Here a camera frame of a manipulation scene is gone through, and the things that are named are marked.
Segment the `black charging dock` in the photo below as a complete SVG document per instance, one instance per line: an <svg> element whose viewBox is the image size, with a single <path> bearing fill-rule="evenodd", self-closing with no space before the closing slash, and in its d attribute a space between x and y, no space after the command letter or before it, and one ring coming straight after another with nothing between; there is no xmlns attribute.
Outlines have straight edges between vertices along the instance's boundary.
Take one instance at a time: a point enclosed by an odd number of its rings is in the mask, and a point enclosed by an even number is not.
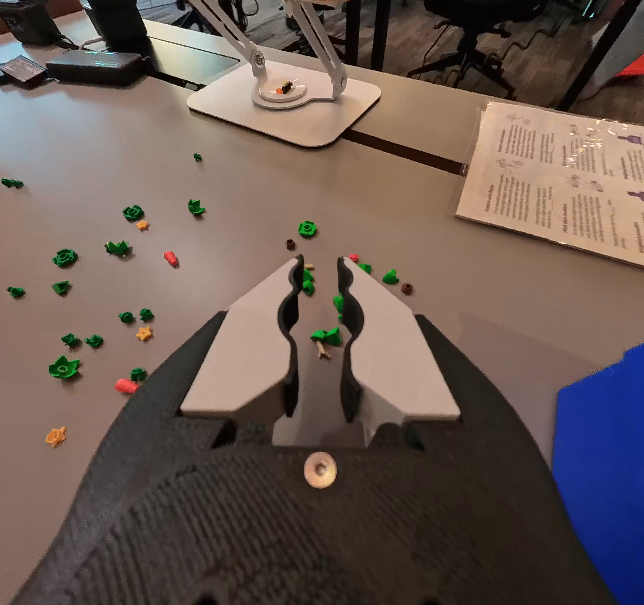
<svg viewBox="0 0 644 605"><path fill-rule="evenodd" d="M148 33L137 0L87 0L86 14L112 51L142 50Z"/></svg>

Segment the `blue plastic bin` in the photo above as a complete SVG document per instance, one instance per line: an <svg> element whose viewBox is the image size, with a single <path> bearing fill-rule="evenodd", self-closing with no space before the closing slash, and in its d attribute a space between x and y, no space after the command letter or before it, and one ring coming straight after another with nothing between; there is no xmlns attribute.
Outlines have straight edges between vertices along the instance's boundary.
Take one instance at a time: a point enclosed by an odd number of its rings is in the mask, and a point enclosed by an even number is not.
<svg viewBox="0 0 644 605"><path fill-rule="evenodd" d="M619 604L643 603L643 345L559 390L552 472Z"/></svg>

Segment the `laminated instruction sheet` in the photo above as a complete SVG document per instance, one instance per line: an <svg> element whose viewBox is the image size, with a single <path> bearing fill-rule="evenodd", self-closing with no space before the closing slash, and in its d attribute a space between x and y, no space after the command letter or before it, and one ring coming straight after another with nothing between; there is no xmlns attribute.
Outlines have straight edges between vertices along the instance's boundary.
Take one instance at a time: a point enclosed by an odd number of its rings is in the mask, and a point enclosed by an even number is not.
<svg viewBox="0 0 644 605"><path fill-rule="evenodd" d="M643 267L643 126L490 101L455 214Z"/></svg>

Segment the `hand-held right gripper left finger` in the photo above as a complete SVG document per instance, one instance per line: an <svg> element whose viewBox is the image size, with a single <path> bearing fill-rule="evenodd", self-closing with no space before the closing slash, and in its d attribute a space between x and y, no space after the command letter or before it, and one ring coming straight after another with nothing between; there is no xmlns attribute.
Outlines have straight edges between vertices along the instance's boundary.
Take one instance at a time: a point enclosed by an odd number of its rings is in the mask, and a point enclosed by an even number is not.
<svg viewBox="0 0 644 605"><path fill-rule="evenodd" d="M291 258L232 303L182 401L182 416L265 425L294 416L304 263Z"/></svg>

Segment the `black office chair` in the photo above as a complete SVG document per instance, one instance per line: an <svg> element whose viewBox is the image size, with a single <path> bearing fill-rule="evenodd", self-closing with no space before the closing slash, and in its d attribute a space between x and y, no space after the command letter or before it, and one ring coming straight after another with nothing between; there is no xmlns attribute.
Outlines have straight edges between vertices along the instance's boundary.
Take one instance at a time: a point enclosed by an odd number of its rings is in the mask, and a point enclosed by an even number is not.
<svg viewBox="0 0 644 605"><path fill-rule="evenodd" d="M425 10L443 17L446 26L463 30L457 49L439 60L408 72L408 78L427 72L457 67L457 87L467 72L476 70L482 76L502 87L509 100L515 99L515 88L503 77L502 60L495 59L477 48L480 35L492 34L508 38L510 33L501 28L508 22L531 21L541 15L548 0L424 0Z"/></svg>

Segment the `green flower leaf plate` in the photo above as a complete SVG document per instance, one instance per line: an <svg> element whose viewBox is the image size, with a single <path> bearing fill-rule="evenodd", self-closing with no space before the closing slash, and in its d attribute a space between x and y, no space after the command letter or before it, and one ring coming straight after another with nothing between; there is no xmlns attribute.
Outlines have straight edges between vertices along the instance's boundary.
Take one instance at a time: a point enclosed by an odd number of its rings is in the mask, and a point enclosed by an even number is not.
<svg viewBox="0 0 644 605"><path fill-rule="evenodd" d="M79 359L68 359L62 355L48 366L48 373L56 379L70 379L78 374L80 366Z"/></svg>

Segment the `black battery charger case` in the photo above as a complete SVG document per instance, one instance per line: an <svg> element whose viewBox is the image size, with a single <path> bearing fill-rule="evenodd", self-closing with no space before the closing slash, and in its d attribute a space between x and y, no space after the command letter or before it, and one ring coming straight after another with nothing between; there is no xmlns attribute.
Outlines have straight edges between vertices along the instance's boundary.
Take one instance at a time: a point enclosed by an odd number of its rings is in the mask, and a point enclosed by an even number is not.
<svg viewBox="0 0 644 605"><path fill-rule="evenodd" d="M36 0L1 0L1 19L28 46L51 46L62 38L44 5Z"/></svg>

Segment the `white book stand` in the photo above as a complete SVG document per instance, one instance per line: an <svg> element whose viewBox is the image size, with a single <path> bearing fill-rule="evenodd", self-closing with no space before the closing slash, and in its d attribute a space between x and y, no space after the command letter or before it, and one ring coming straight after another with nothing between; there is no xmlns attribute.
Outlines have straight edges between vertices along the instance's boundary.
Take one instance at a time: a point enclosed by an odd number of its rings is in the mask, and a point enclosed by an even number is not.
<svg viewBox="0 0 644 605"><path fill-rule="evenodd" d="M349 0L282 0L315 52L321 69L266 59L216 0L187 0L242 57L227 74L192 94L196 113L304 148L334 142L381 97L378 86L350 79L314 9ZM293 82L292 91L276 88Z"/></svg>

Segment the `pile of green leaf pieces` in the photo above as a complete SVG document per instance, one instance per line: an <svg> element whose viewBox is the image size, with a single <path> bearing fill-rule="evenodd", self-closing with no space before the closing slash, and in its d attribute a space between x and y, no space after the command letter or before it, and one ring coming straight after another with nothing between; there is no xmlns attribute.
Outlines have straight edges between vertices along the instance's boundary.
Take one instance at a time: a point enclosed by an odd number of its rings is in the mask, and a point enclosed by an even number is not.
<svg viewBox="0 0 644 605"><path fill-rule="evenodd" d="M371 274L372 272L372 266L367 263L360 263L360 261L357 263L358 267L365 271L367 274ZM397 276L397 270L396 269L391 269L385 273L382 279L383 283L388 284L388 285L396 285L399 283L399 278ZM302 292L306 296L312 296L315 292L315 286L314 286L314 276L311 274L311 270L307 270L304 268L303 270L303 285L302 285ZM334 296L333 298L333 303L335 310L337 311L337 318L339 322L342 322L343 318L343 310L344 310L344 296L342 293L338 293L337 295ZM326 334L326 330L324 329L318 329L315 330L311 335L310 335L310 340L316 344L317 341L322 341L324 342L324 337Z"/></svg>

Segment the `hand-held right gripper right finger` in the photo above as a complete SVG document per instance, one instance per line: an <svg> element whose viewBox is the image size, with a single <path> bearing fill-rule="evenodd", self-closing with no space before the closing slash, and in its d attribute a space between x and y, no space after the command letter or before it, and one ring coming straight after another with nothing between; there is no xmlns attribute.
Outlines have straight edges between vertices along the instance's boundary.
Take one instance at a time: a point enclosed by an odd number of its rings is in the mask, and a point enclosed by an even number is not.
<svg viewBox="0 0 644 605"><path fill-rule="evenodd" d="M348 257L337 260L343 350L340 397L348 423L368 446L384 424L454 422L457 403L418 317Z"/></svg>

